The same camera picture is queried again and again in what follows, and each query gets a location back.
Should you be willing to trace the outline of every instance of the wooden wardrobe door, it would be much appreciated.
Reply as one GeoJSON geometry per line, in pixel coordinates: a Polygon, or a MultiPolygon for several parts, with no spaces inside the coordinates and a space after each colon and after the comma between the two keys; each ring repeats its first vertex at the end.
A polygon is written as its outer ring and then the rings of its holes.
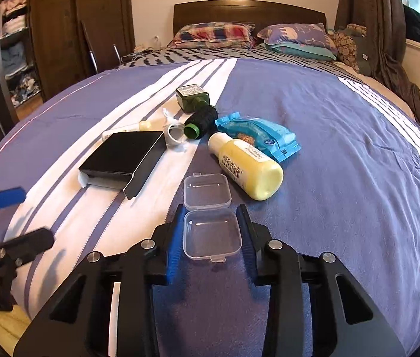
{"type": "Polygon", "coordinates": [[[75,0],[30,0],[30,23],[37,70],[47,99],[86,78],[75,0]]]}
{"type": "Polygon", "coordinates": [[[76,10],[98,71],[118,66],[113,45],[121,56],[133,50],[130,0],[76,0],[76,10]]]}

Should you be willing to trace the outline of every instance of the blue bedspread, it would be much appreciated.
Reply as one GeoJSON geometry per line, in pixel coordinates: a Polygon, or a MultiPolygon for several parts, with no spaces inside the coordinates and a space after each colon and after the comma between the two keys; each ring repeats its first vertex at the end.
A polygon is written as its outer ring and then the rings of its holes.
{"type": "MultiPolygon", "coordinates": [[[[337,254],[413,352],[420,345],[420,128],[367,86],[271,61],[108,71],[17,125],[0,144],[0,189],[23,186],[28,196],[0,211],[0,241],[44,225],[56,237],[52,250],[20,269],[18,303],[34,316],[88,252],[124,252],[171,217],[183,178],[221,172],[204,138],[168,150],[135,200],[78,184],[77,167],[102,131],[159,123],[162,107],[185,119],[173,97],[185,82],[207,89],[220,115],[239,111],[295,132],[302,150],[283,162],[275,196],[253,201],[231,182],[231,207],[244,202],[252,220],[299,252],[337,254]]],[[[241,256],[216,265],[184,257],[173,285],[154,289],[161,355],[259,357],[269,289],[249,285],[241,256]]]]}

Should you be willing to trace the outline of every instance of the wooden headboard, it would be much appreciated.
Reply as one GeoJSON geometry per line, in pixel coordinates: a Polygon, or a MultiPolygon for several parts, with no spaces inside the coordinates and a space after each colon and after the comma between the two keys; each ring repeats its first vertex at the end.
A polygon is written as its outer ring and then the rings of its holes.
{"type": "Polygon", "coordinates": [[[254,34],[273,24],[323,23],[326,15],[294,5],[254,0],[208,0],[174,5],[174,35],[183,26],[213,21],[253,23],[254,34]]]}

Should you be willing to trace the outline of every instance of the small white bottle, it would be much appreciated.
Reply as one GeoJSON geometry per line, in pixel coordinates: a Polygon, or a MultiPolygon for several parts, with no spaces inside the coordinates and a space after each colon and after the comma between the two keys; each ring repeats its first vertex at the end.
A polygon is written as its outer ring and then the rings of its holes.
{"type": "Polygon", "coordinates": [[[114,133],[124,133],[127,131],[152,131],[152,124],[149,121],[141,121],[139,123],[134,123],[132,125],[127,125],[123,127],[117,127],[115,129],[106,130],[101,134],[102,141],[106,141],[111,134],[114,133]]]}
{"type": "Polygon", "coordinates": [[[209,150],[223,170],[254,200],[270,198],[283,182],[283,169],[266,154],[241,139],[215,133],[209,150]]]}

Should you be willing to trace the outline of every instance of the blue packet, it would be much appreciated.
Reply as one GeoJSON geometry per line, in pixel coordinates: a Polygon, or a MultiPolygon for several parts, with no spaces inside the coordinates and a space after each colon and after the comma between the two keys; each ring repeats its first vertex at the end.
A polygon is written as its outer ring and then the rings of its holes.
{"type": "Polygon", "coordinates": [[[277,162],[301,150],[291,130],[261,118],[240,116],[236,112],[217,119],[215,125],[218,131],[246,141],[277,162]]]}

